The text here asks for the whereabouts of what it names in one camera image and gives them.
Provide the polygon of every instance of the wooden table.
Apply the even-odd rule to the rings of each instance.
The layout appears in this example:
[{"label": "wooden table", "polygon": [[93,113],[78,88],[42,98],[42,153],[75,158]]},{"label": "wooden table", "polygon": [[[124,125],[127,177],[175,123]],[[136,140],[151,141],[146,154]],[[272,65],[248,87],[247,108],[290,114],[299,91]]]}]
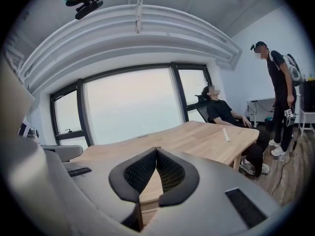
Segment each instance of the wooden table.
[{"label": "wooden table", "polygon": [[[230,138],[229,142],[225,139],[223,128]],[[81,156],[72,161],[108,159],[122,153],[142,153],[151,147],[162,147],[166,151],[182,151],[226,165],[234,161],[234,168],[238,170],[241,153],[257,140],[258,135],[259,131],[255,129],[188,121],[168,130],[123,142],[88,147]],[[155,171],[140,195],[140,203],[148,204],[151,208],[149,203],[157,201],[161,194],[161,181]]]}]

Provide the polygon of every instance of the black t-shirt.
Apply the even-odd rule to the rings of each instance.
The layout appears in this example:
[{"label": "black t-shirt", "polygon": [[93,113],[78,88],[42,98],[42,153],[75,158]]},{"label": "black t-shirt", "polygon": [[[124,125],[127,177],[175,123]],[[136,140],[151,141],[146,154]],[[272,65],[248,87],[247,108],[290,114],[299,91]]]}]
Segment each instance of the black t-shirt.
[{"label": "black t-shirt", "polygon": [[[283,56],[277,51],[271,51],[271,56],[274,60],[271,61],[270,56],[268,54],[267,66],[268,72],[272,80],[272,84],[274,85],[275,94],[277,99],[285,99],[287,98],[287,87],[284,73],[280,70],[280,65],[285,62]],[[295,88],[293,87],[293,95],[296,98]]]},{"label": "black t-shirt", "polygon": [[207,106],[207,113],[209,122],[213,119],[221,117],[222,120],[227,121],[233,125],[238,124],[238,121],[231,114],[231,108],[224,100],[210,100]]}]

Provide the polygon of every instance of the window frame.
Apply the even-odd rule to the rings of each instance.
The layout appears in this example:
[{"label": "window frame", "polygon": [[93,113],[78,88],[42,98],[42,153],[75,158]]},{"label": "window frame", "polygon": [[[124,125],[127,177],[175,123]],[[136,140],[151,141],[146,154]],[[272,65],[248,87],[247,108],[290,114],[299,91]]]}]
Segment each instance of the window frame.
[{"label": "window frame", "polygon": [[[82,136],[85,137],[87,145],[89,147],[94,145],[94,142],[91,136],[89,123],[88,123],[87,114],[86,114],[86,106],[85,106],[85,99],[84,99],[84,83],[101,79],[104,77],[108,77],[108,76],[121,74],[121,73],[148,70],[148,69],[157,69],[157,68],[171,68],[173,78],[175,80],[176,93],[180,101],[180,108],[182,112],[183,122],[189,121],[188,111],[196,109],[196,106],[195,104],[187,105],[179,70],[201,70],[204,73],[204,76],[208,82],[208,85],[211,86],[212,82],[211,82],[210,74],[205,64],[202,65],[202,64],[171,62],[171,63],[146,64],[146,65],[123,67],[123,68],[113,69],[113,70],[101,72],[98,74],[94,74],[84,79],[79,79],[76,82],[51,94],[51,97],[50,97],[51,120],[52,120],[52,125],[53,125],[53,130],[54,130],[54,135],[55,135],[57,145],[60,145],[60,140],[82,137]],[[58,126],[57,126],[57,119],[56,119],[56,112],[55,112],[55,101],[57,101],[61,97],[74,91],[77,91],[77,107],[78,107],[79,119],[80,119],[80,124],[81,124],[81,130],[73,131],[73,132],[65,133],[65,134],[59,134]]]}]

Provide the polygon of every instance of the backpack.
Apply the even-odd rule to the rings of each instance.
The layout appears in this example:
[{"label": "backpack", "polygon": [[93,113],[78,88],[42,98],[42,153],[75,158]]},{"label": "backpack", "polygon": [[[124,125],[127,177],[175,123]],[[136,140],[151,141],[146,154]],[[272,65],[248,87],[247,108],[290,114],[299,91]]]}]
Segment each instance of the backpack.
[{"label": "backpack", "polygon": [[[270,57],[270,60],[275,63],[273,57],[271,56],[271,52],[269,52],[269,57]],[[285,63],[289,69],[289,73],[291,75],[293,85],[296,87],[302,84],[303,82],[302,74],[300,72],[300,69],[296,61],[292,57],[292,55],[291,54],[283,55],[283,59],[285,60]]]}]

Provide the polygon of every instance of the sneaker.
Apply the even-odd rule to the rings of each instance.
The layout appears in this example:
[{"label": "sneaker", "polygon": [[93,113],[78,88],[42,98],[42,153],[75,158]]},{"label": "sneaker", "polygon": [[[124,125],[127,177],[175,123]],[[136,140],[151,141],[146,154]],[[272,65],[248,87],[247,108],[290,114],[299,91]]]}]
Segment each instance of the sneaker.
[{"label": "sneaker", "polygon": [[261,168],[262,174],[268,174],[270,172],[270,167],[268,164],[263,163]]},{"label": "sneaker", "polygon": [[240,167],[241,167],[241,169],[246,171],[248,174],[255,175],[255,169],[254,169],[253,165],[250,162],[245,164],[244,160],[242,160],[242,162],[240,163]]},{"label": "sneaker", "polygon": [[269,145],[270,146],[275,146],[275,147],[280,147],[280,143],[277,144],[274,139],[269,141]]},{"label": "sneaker", "polygon": [[283,151],[281,147],[277,147],[274,150],[271,151],[271,154],[273,156],[280,156],[280,155],[285,155],[286,151]]}]

